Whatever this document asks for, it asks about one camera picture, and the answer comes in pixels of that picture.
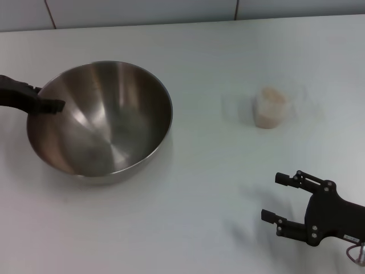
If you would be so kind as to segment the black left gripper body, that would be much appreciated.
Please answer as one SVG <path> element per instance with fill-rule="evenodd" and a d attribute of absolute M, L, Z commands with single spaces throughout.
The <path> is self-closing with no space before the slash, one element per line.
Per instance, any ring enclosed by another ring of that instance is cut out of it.
<path fill-rule="evenodd" d="M 21 108 L 21 88 L 17 85 L 1 85 L 1 106 Z"/>

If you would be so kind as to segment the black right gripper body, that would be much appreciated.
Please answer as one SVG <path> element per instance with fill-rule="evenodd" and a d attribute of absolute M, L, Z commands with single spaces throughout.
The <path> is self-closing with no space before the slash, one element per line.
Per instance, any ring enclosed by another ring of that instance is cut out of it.
<path fill-rule="evenodd" d="M 364 207 L 342 199 L 336 184 L 327 180 L 309 200 L 305 226 L 308 245 L 319 245 L 326 237 L 360 245 L 364 242 Z"/>

